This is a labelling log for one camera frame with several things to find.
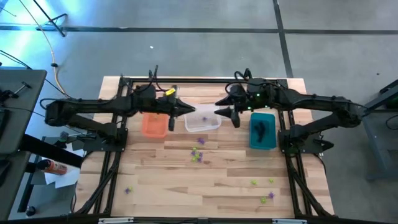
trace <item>black object in blue container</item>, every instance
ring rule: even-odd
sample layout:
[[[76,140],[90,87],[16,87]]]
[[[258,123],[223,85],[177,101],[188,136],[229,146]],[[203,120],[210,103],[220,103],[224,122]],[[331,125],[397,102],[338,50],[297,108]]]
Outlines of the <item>black object in blue container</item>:
[[[250,116],[250,147],[270,150],[276,147],[275,116],[252,113]]]

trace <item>gray floor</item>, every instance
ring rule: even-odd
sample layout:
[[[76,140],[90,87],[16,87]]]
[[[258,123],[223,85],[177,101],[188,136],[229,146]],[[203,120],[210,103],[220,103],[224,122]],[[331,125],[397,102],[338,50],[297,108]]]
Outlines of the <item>gray floor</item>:
[[[40,11],[30,1],[25,2],[43,22]],[[52,16],[68,13],[65,24],[71,26],[277,27],[272,0],[39,2]],[[280,0],[279,4],[286,29],[398,29],[395,0]],[[3,11],[0,23],[33,23],[18,0],[9,0],[6,9],[17,17]],[[66,38],[56,32],[47,35],[61,66],[60,82],[71,96],[78,98],[97,97],[105,75],[146,75],[156,64],[159,76],[231,77],[235,70],[249,67],[258,77],[286,77],[277,34],[69,32]],[[294,77],[305,79],[309,93],[342,95],[365,103],[397,78],[396,35],[289,34],[286,39]],[[54,82],[50,50],[40,32],[0,31],[0,49],[33,68],[46,69],[47,78]],[[1,61],[4,65],[15,65]],[[61,96],[46,83],[40,97]],[[44,114],[39,106],[36,112]],[[324,115],[313,112],[315,119]],[[42,118],[34,116],[27,133],[41,138],[56,136],[63,130],[48,127]],[[398,222],[398,183],[365,180],[365,175],[377,167],[363,127],[333,129],[325,133],[325,139],[335,143],[325,153],[325,163],[336,214]],[[72,191],[71,187],[35,187],[29,203],[39,209],[35,217],[68,213]],[[23,217],[24,214],[16,213],[16,208],[10,216]]]

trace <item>gray desk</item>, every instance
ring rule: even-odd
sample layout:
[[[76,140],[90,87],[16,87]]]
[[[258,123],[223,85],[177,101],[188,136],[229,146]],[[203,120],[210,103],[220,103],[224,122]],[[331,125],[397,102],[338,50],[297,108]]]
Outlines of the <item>gray desk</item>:
[[[47,72],[45,70],[0,70],[0,89],[15,91],[22,86],[21,82],[28,83],[32,88],[20,92],[18,99],[9,99],[6,106],[33,110],[42,89]],[[19,142],[29,123],[31,112],[11,110],[9,121],[0,138],[0,159],[7,157],[11,166],[7,177],[0,187],[0,220],[7,220],[19,185],[29,161],[30,152],[19,151]]]

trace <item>yellow tag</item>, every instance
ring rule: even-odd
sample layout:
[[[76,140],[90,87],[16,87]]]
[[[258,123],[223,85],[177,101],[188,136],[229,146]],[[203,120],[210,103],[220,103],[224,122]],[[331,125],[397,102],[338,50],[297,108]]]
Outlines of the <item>yellow tag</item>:
[[[166,96],[169,96],[169,95],[171,95],[174,92],[175,92],[175,88],[171,88],[171,89],[166,91]]]

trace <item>wooden table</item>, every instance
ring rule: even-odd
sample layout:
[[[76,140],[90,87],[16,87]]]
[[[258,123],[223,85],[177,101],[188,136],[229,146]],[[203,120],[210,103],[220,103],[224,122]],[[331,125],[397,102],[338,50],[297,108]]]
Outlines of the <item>wooden table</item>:
[[[104,77],[99,97],[112,98],[118,82],[119,77]],[[303,79],[291,78],[288,84],[289,88],[306,93]],[[171,84],[162,83],[161,86],[170,88]],[[226,96],[224,86],[179,83],[178,96],[188,104],[214,103]],[[279,129],[276,110],[256,112],[274,114]],[[230,120],[223,118],[218,129],[197,133],[185,129],[181,116],[175,122],[175,131],[168,132],[164,139],[148,139],[142,135],[142,114],[129,118],[129,137],[119,166],[112,216],[292,218],[285,158],[279,148],[261,151],[248,146],[250,114],[240,115],[240,128],[235,129]],[[310,110],[294,110],[294,118],[298,124],[312,120]],[[110,122],[111,114],[96,114],[95,120]],[[198,145],[197,138],[204,138],[205,145]],[[191,161],[193,146],[203,152],[202,163]],[[98,185],[103,157],[103,152],[94,152],[82,165],[75,210]],[[333,213],[322,164],[309,154],[303,155],[303,164],[309,189],[324,208]],[[257,185],[252,185],[251,180],[256,180]],[[128,186],[134,188],[130,194],[124,192]],[[101,211],[107,191],[104,191]],[[262,204],[261,197],[269,192],[275,193],[275,197]],[[298,199],[305,212],[300,190]]]

